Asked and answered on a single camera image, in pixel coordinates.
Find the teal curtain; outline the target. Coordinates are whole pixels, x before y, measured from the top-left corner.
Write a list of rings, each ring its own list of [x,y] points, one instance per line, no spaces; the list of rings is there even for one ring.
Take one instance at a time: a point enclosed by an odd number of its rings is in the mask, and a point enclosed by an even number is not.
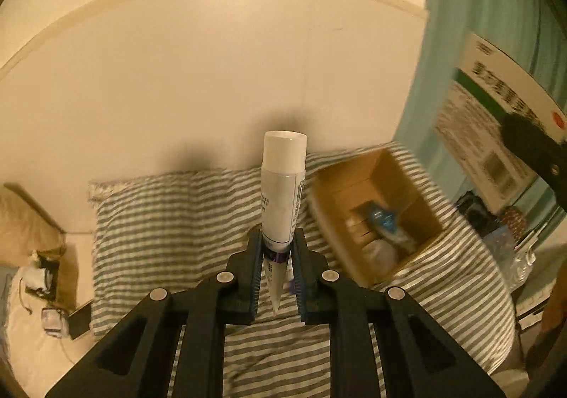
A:
[[[566,24],[550,0],[426,0],[425,38],[396,140],[450,199],[474,190],[530,224],[555,209],[533,156],[566,140]]]

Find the black tablet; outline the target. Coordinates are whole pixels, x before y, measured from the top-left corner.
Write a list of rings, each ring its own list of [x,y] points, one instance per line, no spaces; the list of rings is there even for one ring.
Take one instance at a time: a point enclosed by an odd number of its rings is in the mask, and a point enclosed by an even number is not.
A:
[[[76,340],[90,330],[92,302],[86,302],[67,317],[68,334]]]

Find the white plastic packet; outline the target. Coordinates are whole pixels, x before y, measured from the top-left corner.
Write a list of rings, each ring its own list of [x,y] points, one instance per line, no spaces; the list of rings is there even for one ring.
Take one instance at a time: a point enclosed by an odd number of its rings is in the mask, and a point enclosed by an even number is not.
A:
[[[55,338],[69,336],[66,312],[55,307],[44,307],[40,314],[41,326],[46,335]]]

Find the small cardboard box with clutter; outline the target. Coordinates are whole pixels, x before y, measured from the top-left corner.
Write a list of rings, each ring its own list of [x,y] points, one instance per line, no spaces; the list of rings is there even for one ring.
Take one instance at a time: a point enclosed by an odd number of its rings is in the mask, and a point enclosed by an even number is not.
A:
[[[68,312],[78,307],[78,279],[77,252],[67,245],[46,251],[35,250],[30,264],[22,269],[26,293]]]

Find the beige pillow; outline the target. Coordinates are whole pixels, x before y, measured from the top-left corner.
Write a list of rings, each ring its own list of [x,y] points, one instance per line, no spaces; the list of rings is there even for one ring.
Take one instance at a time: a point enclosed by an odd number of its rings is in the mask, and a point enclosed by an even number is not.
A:
[[[1,187],[1,265],[24,267],[34,252],[63,245],[62,234],[50,225],[21,196]]]

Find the open cardboard storage box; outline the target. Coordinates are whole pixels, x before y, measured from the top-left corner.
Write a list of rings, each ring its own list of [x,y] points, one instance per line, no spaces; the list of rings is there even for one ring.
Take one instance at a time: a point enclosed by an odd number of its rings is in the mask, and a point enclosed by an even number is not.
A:
[[[366,288],[392,277],[443,231],[393,146],[319,169],[309,208],[339,264]]]

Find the white cream tube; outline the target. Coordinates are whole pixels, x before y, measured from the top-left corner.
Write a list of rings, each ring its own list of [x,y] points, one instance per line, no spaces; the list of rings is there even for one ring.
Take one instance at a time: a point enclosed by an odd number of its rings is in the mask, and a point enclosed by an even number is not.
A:
[[[260,169],[260,231],[272,310],[279,310],[287,263],[301,207],[308,136],[272,130],[264,134]]]

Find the white green medicine box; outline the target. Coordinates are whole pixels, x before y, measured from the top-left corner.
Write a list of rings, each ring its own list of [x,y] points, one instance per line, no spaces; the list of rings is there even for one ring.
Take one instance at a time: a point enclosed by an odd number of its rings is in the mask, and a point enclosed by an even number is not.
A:
[[[529,187],[535,172],[504,145],[504,116],[518,114],[556,143],[566,136],[566,116],[555,100],[509,55],[468,34],[435,130],[497,214]]]

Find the grey white checkered duvet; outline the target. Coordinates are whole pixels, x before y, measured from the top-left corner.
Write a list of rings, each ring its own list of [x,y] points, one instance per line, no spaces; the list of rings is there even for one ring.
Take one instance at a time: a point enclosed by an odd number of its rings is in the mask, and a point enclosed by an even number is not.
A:
[[[393,277],[486,372],[510,352],[514,308],[491,253],[415,157],[389,150],[425,197],[443,230]],[[182,291],[225,268],[260,215],[259,170],[174,173],[90,189],[93,245],[91,327],[104,337],[153,288]],[[227,397],[326,397],[329,331],[305,326],[294,296],[273,309],[259,297],[255,322],[226,331]]]

